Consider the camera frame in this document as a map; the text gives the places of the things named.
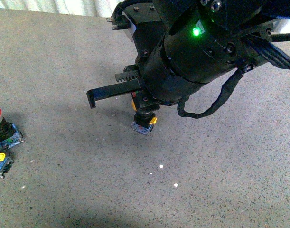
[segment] metal bolt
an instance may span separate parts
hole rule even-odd
[[[231,44],[231,43],[227,44],[226,51],[227,51],[228,54],[233,53],[234,52],[234,45]]]
[[[201,0],[201,4],[203,5],[203,6],[205,6],[205,5],[207,5],[207,3],[209,2],[210,0]]]
[[[268,28],[268,29],[266,29],[266,33],[267,33],[267,35],[269,36],[269,37],[271,37],[271,29],[270,28]]]
[[[112,22],[112,21],[113,21],[112,17],[107,18],[107,22]]]
[[[209,47],[209,48],[207,49],[207,51],[208,51],[208,53],[209,53],[210,55],[212,55],[212,56],[215,54],[215,52],[212,50],[211,47]]]
[[[222,2],[221,2],[221,0],[214,0],[214,1],[211,3],[211,10],[212,10],[212,12],[217,12],[217,11],[219,11],[221,7],[222,7]]]

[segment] speckled floor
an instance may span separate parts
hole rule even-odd
[[[290,71],[246,74],[204,119],[163,107],[145,137],[129,95],[91,110],[85,94],[135,57],[105,19],[0,9],[0,107],[26,140],[0,180],[0,228],[290,228]]]

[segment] white wall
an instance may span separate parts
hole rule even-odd
[[[122,0],[0,0],[0,8],[109,17],[120,1]]]

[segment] green led light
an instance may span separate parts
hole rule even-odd
[[[192,31],[193,31],[193,35],[195,37],[197,37],[201,34],[201,30],[198,27],[195,27]]]

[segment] black cable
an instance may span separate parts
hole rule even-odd
[[[221,93],[216,101],[213,102],[210,108],[200,114],[188,113],[184,110],[185,102],[189,99],[188,97],[183,97],[178,103],[178,115],[181,117],[191,117],[194,119],[203,118],[215,113],[225,102],[229,99],[230,95],[233,93],[236,85],[243,77],[243,71],[237,69],[233,75],[222,85]]]
[[[272,38],[272,42],[290,41],[290,33],[272,35],[271,38]]]
[[[138,3],[151,3],[151,0],[126,0],[117,4],[112,14],[112,17],[116,19],[119,15],[122,14],[124,9],[130,5],[138,4]]]

